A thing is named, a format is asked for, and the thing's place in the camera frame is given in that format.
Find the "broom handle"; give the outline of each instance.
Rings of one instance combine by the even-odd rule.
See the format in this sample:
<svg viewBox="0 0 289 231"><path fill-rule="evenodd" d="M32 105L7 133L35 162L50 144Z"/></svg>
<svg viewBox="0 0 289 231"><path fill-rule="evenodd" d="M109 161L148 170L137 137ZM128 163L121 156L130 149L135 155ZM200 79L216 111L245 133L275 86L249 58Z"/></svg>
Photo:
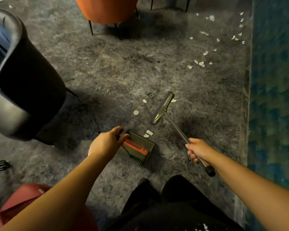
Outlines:
<svg viewBox="0 0 289 231"><path fill-rule="evenodd" d="M185 143L190 144L191 142L189 139L186 137L186 135L181 131L181 129L175 124L175 122L171 119L171 117L167 114L167 112L164 112L164 115L168 118L170 123L174 126L178 134L181 136L181 138L185 141ZM197 157L198 162L201 164L201 166L204 168L206 173L210 176L213 177L216 175L214 168L204 159Z"/></svg>

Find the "white paper piece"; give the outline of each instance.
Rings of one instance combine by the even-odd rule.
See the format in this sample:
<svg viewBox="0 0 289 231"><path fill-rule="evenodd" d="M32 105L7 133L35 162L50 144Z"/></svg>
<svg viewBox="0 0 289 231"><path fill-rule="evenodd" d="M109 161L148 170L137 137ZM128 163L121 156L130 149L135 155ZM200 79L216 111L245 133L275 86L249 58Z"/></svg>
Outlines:
<svg viewBox="0 0 289 231"><path fill-rule="evenodd" d="M153 132L151 132L151 131L149 131L149 130L147 130L147 134L149 134L149 135L153 135Z"/></svg>
<svg viewBox="0 0 289 231"><path fill-rule="evenodd" d="M205 32L200 32L201 34L205 34L205 35L207 35L207 36L209 36L209 34L208 33L205 33Z"/></svg>
<svg viewBox="0 0 289 231"><path fill-rule="evenodd" d="M210 15L210 21L214 22L214 20L215 20L214 15Z"/></svg>

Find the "hand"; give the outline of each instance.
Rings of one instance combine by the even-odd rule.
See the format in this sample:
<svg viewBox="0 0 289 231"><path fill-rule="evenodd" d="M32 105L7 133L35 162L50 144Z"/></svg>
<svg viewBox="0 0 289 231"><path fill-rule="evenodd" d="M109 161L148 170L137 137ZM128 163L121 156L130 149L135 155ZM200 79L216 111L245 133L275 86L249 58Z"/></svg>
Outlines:
<svg viewBox="0 0 289 231"><path fill-rule="evenodd" d="M125 139L129 136L128 134L125 134L117 141L115 135L120 131L123 131L122 126L117 126L106 133L100 133L100 135L91 143L88 156L95 155L106 160L108 163L115 156Z"/></svg>
<svg viewBox="0 0 289 231"><path fill-rule="evenodd" d="M187 151L187 154L190 156L191 159L194 160L195 163L198 162L197 156L209 162L210 156L215 153L218 153L203 140L189 138L189 141L191 143L185 145L186 148L189 149Z"/></svg>

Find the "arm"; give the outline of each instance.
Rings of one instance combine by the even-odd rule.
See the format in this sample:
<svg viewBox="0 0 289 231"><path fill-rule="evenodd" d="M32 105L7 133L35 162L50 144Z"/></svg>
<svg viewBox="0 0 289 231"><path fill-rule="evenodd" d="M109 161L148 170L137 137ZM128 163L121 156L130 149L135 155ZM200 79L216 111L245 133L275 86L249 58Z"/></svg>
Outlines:
<svg viewBox="0 0 289 231"><path fill-rule="evenodd" d="M189 139L192 151L207 160L268 231L289 231L289 190L215 151L203 140Z"/></svg>
<svg viewBox="0 0 289 231"><path fill-rule="evenodd" d="M58 184L27 206L0 231L69 230L85 205L90 190L106 164L128 135L117 141L122 127L101 133L91 144L88 157Z"/></svg>

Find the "forearm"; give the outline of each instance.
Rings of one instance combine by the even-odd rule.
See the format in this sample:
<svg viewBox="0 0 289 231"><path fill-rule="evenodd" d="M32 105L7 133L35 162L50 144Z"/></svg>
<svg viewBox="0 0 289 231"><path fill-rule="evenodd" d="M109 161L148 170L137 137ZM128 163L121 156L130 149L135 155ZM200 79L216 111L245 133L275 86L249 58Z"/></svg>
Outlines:
<svg viewBox="0 0 289 231"><path fill-rule="evenodd" d="M210 163L268 231L289 230L289 190L220 153Z"/></svg>
<svg viewBox="0 0 289 231"><path fill-rule="evenodd" d="M107 162L94 154L21 211L0 231L69 230Z"/></svg>

